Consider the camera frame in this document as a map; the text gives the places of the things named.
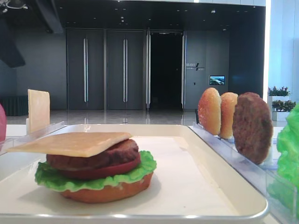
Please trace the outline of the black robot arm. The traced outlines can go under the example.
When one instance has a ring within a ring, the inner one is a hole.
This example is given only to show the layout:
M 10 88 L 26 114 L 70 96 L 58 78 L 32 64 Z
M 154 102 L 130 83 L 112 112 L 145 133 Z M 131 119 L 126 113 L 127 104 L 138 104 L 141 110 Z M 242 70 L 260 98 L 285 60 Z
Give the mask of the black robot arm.
M 0 60 L 10 68 L 26 64 L 15 35 L 18 30 L 28 28 L 43 28 L 49 34 L 64 32 L 54 0 L 0 2 Z

